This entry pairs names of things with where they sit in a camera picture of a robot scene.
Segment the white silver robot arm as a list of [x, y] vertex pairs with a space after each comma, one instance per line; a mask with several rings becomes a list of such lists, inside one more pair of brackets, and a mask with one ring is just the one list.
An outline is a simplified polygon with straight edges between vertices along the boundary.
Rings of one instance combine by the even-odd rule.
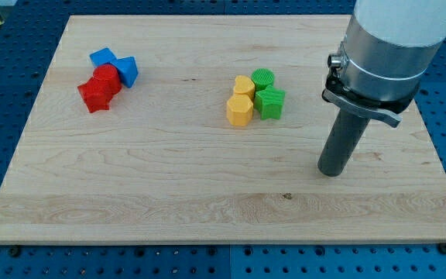
[[446, 38], [446, 0], [357, 0], [328, 66], [364, 98], [413, 94]]

